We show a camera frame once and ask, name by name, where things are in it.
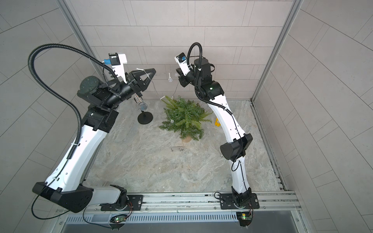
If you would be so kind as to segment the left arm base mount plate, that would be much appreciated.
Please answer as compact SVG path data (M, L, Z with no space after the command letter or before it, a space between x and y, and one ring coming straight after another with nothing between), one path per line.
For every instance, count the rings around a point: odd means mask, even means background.
M101 211L139 211L143 203L143 195L127 195L119 197L119 200L113 204L100 204Z

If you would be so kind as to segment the small green christmas tree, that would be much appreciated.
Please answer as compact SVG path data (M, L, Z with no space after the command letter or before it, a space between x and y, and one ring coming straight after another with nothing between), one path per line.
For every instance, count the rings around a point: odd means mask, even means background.
M205 135L203 122L211 122L212 114L199 103L183 98L172 99L165 96L161 101L165 104L166 120L159 126L161 130L178 133L181 139L190 137L198 141Z

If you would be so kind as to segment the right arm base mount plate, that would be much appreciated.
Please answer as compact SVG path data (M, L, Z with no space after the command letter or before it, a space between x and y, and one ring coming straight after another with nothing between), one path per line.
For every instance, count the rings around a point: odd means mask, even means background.
M255 193L248 195L222 193L218 195L220 207L222 210L238 210L238 209L259 209L259 201Z

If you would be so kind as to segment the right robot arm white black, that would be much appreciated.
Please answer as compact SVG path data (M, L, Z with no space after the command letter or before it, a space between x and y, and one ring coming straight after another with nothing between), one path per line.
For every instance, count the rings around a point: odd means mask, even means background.
M207 59L200 57L195 60L194 65L188 64L184 53L174 59L179 65L176 72L181 86L192 84L197 98L208 104L220 123L226 138L226 143L220 146L220 151L231 166L233 202L238 208L248 207L251 204L252 192L246 178L244 157L253 137L239 126L222 87L212 80L213 65Z

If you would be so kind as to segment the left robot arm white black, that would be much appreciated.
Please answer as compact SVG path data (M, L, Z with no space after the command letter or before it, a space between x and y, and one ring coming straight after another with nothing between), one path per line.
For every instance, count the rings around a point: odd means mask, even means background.
M118 185L85 187L82 185L104 138L113 128L120 103L140 95L156 74L155 69L125 73L124 81L108 83L95 76L81 81L78 97L88 102L85 116L71 102L78 120L77 136L63 161L44 182L37 182L32 191L65 209L78 213L89 205L100 205L102 210L123 210L129 206L127 191Z

